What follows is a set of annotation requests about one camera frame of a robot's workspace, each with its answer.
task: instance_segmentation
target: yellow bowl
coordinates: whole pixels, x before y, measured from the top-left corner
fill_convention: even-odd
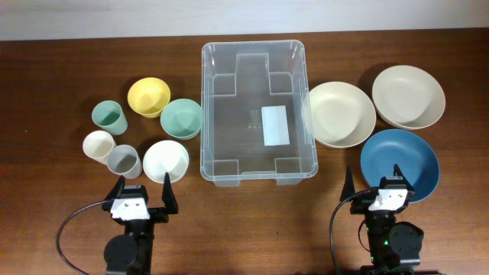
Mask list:
[[[129,89],[128,102],[139,115],[156,118],[170,102],[170,88],[155,77],[139,79]]]

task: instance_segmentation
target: white cup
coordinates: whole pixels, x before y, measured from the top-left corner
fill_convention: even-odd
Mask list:
[[[141,175],[143,167],[136,149],[129,145],[116,146],[107,159],[108,169],[117,175],[122,175],[126,179],[134,179]]]
[[[103,164],[107,164],[108,154],[114,147],[114,138],[106,131],[93,131],[83,140],[83,153]]]
[[[189,153],[175,141],[160,141],[151,146],[143,159],[144,172],[150,180],[164,183],[165,173],[175,183],[185,175],[189,167]]]

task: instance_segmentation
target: green bowl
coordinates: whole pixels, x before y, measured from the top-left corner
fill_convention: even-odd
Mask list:
[[[173,100],[163,109],[160,122],[167,134],[187,140],[200,132],[202,108],[190,99]]]

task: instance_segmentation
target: white wall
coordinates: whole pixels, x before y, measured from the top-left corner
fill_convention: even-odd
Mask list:
[[[489,26],[489,0],[0,0],[0,40]]]

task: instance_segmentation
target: wood grain surface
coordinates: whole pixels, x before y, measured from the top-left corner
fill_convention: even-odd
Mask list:
[[[417,66],[445,90],[446,110],[416,131],[438,155],[441,179],[427,200],[398,216],[425,232],[421,270],[487,274],[489,270],[489,30],[368,31],[219,37],[150,37],[20,41],[0,44],[0,273],[72,274],[54,238],[72,212],[103,199],[117,176],[83,154],[83,138],[97,129],[90,114],[100,101],[122,105],[128,130],[117,144],[140,156],[172,139],[158,119],[127,103],[137,79],[166,81],[172,99],[200,102],[201,49],[210,41],[298,39],[306,47],[309,87],[344,81],[371,92],[376,75],[396,64]],[[375,131],[389,128],[380,119]],[[317,144],[319,172],[297,186],[273,180],[220,189],[199,172],[199,136],[181,143],[188,173],[173,185],[179,215],[155,228],[153,274],[330,273],[328,226],[345,168],[357,189],[363,146],[346,150]],[[162,206],[162,185],[144,174],[149,206]],[[370,263],[357,239],[361,216],[342,209],[335,247],[345,270]],[[105,272],[103,250],[123,227],[91,209],[65,228],[61,246],[89,273]]]

